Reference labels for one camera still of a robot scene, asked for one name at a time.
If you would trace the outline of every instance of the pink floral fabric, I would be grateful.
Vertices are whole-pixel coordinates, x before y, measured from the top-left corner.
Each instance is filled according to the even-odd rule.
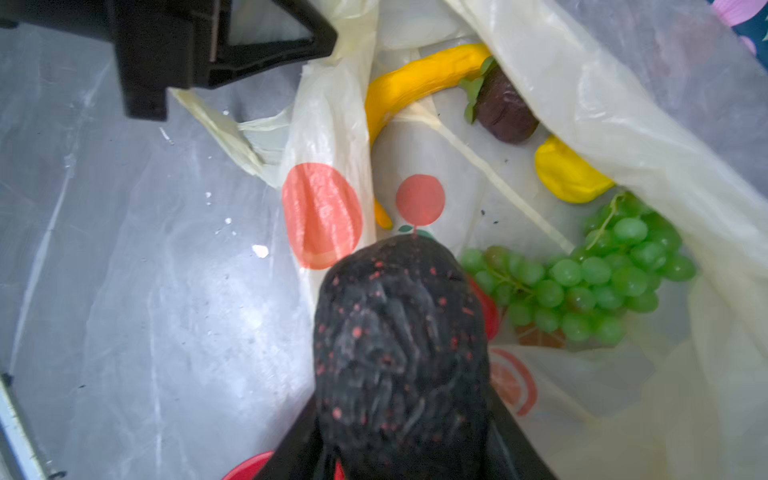
[[[768,4],[768,0],[715,0],[712,8],[725,25],[733,27],[744,23]]]

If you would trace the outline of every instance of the green grapes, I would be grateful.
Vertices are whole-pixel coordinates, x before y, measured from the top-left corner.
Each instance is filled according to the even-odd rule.
[[[616,240],[610,230],[592,230],[588,235],[585,243],[591,248],[587,248],[587,252],[594,255],[606,255],[610,253],[616,247]]]
[[[486,292],[488,295],[492,295],[499,284],[498,278],[486,271],[477,272],[475,274],[475,282],[480,287],[480,290]]]
[[[596,286],[592,290],[592,294],[598,306],[606,310],[615,310],[624,305],[624,295],[619,294],[610,285]]]
[[[554,310],[539,307],[535,310],[536,328],[544,333],[552,333],[560,328],[560,316]]]
[[[560,253],[560,254],[558,254],[558,255],[553,255],[553,256],[549,257],[549,259],[547,260],[547,263],[545,263],[545,266],[547,267],[547,270],[549,270],[549,269],[551,269],[551,268],[552,268],[552,267],[553,267],[553,266],[554,266],[554,265],[555,265],[557,262],[559,262],[560,260],[565,260],[565,259],[567,259],[567,258],[568,258],[568,256],[567,256],[567,255],[564,255],[563,253]]]
[[[486,268],[482,251],[476,248],[468,248],[467,250],[464,250],[464,253],[462,253],[458,261],[462,265],[462,268],[472,275],[480,270],[485,270]]]
[[[515,326],[562,329],[570,342],[593,336],[604,346],[626,335],[627,311],[659,307],[663,278],[684,282],[696,275],[694,262],[678,253],[680,234],[631,192],[584,218],[582,229],[582,245],[543,264],[501,245],[467,249],[459,262]]]
[[[662,217],[657,212],[652,212],[648,215],[642,216],[643,222],[645,222],[646,225],[648,225],[648,228],[651,230],[662,230],[664,228],[674,228],[672,226],[672,223],[669,223],[669,220]]]
[[[508,264],[507,262],[511,253],[512,251],[507,247],[494,245],[493,247],[488,247],[488,249],[485,250],[485,253],[483,253],[483,259],[493,270],[496,270],[499,273],[506,273]]]
[[[648,241],[658,243],[668,253],[677,252],[683,245],[683,239],[680,238],[680,234],[672,227],[651,230],[648,234]]]
[[[638,296],[648,288],[648,275],[636,266],[624,266],[614,272],[611,285],[620,295]]]
[[[562,286],[574,286],[581,282],[581,267],[573,260],[560,260],[549,270],[550,278]]]
[[[597,214],[590,215],[584,219],[584,222],[581,225],[581,229],[584,231],[584,235],[586,235],[592,230],[598,230],[600,227],[602,227],[603,222],[605,222],[605,217],[600,217],[600,215]]]
[[[542,280],[536,283],[534,293],[538,304],[546,308],[555,308],[563,303],[565,298],[563,287],[553,280]]]
[[[632,259],[622,253],[612,253],[604,258],[605,262],[611,268],[612,272],[619,270],[623,266],[633,266]]]
[[[507,257],[507,272],[512,276],[517,276],[518,268],[523,263],[523,260],[525,260],[525,257],[520,253],[510,252],[509,257]]]
[[[655,272],[650,272],[647,275],[648,275],[648,289],[659,290],[659,287],[661,286],[661,275]]]
[[[653,290],[646,290],[638,296],[628,297],[625,305],[634,312],[650,313],[659,308],[659,297]]]
[[[655,242],[643,242],[630,250],[629,256],[641,269],[650,272],[658,270],[667,262],[667,251]]]
[[[565,292],[565,302],[574,312],[589,313],[598,301],[588,288],[575,286]]]
[[[594,336],[605,345],[617,345],[627,334],[624,322],[611,314],[597,316],[593,328]]]
[[[637,218],[624,218],[616,223],[614,236],[618,243],[634,245],[642,242],[648,236],[648,225]]]
[[[565,338],[572,342],[584,342],[589,339],[589,319],[578,313],[568,312],[563,315],[562,329]]]
[[[581,278],[591,285],[608,283],[611,279],[611,267],[601,258],[587,258],[581,263]]]
[[[618,206],[619,211],[623,212],[627,217],[639,217],[640,215],[653,212],[648,205],[635,197],[632,192],[624,192],[624,196],[618,202]]]
[[[512,297],[515,295],[515,289],[509,283],[502,283],[496,287],[493,291],[493,301],[496,305],[507,306],[512,301]]]
[[[518,266],[516,277],[526,285],[535,285],[544,278],[544,267],[539,262],[523,260]]]
[[[696,276],[696,266],[690,258],[676,254],[670,257],[661,273],[673,282],[687,282]]]
[[[516,301],[509,304],[507,316],[516,326],[526,326],[533,322],[533,307],[528,302]]]
[[[591,254],[587,252],[587,249],[584,247],[576,247],[574,248],[574,251],[571,252],[571,260],[576,263],[581,263],[589,257],[591,257]]]

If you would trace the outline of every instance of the plastic bag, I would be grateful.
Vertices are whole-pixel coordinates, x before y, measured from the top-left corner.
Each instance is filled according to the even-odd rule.
[[[683,88],[666,90],[661,101],[664,74],[641,84],[554,0],[446,3],[492,50],[545,126],[528,143],[500,144],[479,125],[466,124],[465,95],[450,89],[395,116],[369,153],[363,104],[371,72],[375,78],[478,40],[457,39],[463,27],[448,24],[455,17],[435,16],[446,22],[446,28],[431,30],[437,34],[409,32],[408,48],[392,50],[387,44],[376,50],[376,27],[379,43],[394,38],[390,33],[399,25],[387,18],[408,18],[406,2],[397,2],[401,10],[396,15],[390,10],[380,22],[374,1],[321,5],[339,30],[339,44],[332,58],[304,68],[285,151],[276,164],[256,151],[279,148],[255,141],[257,148],[248,154],[242,126],[221,122],[194,99],[180,99],[230,155],[240,156],[238,163],[260,164],[254,167],[258,174],[283,185],[289,239],[310,309],[324,268],[377,234],[391,234],[377,231],[373,222],[373,191],[395,221],[394,234],[416,227],[454,253],[504,244],[546,258],[572,249],[581,218],[601,201],[563,204],[540,184],[533,152],[549,131],[555,133],[675,223],[701,275],[690,292],[686,285],[662,287],[661,308],[629,317],[628,337],[614,349],[570,353],[493,346],[493,382],[502,398],[563,480],[762,478],[768,471],[765,199],[737,173],[742,167],[724,161],[727,149],[716,149],[718,156],[668,114]],[[564,3],[578,12],[594,2]],[[645,3],[649,11],[662,8],[660,0]],[[416,15],[421,5],[412,8]],[[649,23],[666,31],[664,21],[673,20],[668,17],[652,16]],[[731,61],[727,57],[738,39],[721,31],[707,36],[700,26],[675,27],[682,30],[670,41],[696,34],[710,47],[710,57]],[[680,58],[690,59],[687,53]],[[692,62],[686,66],[665,85],[687,85],[687,76],[697,71]],[[697,101],[706,110],[708,100]],[[738,118],[738,110],[716,103],[721,116]],[[759,102],[753,103],[750,120],[760,118]],[[260,128],[285,127],[285,120],[267,119]]]

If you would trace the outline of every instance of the black object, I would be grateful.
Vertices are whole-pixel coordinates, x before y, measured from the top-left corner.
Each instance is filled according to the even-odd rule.
[[[16,22],[112,41],[126,115],[164,121],[167,87],[216,88],[331,54],[336,31],[307,0],[272,0],[308,39],[229,45],[231,0],[2,0],[0,27]]]
[[[254,480],[330,480],[337,461],[349,480],[554,480],[490,385],[484,325],[434,240],[341,260],[320,289],[317,391]]]

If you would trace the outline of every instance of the red circle print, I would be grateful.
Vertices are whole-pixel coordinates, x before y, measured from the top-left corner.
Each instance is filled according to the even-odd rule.
[[[440,218],[445,191],[432,175],[411,175],[397,189],[395,203],[400,215],[414,227],[424,227]]]
[[[283,185],[288,241],[299,264],[324,270],[355,250],[362,235],[357,193],[335,168],[298,164]]]

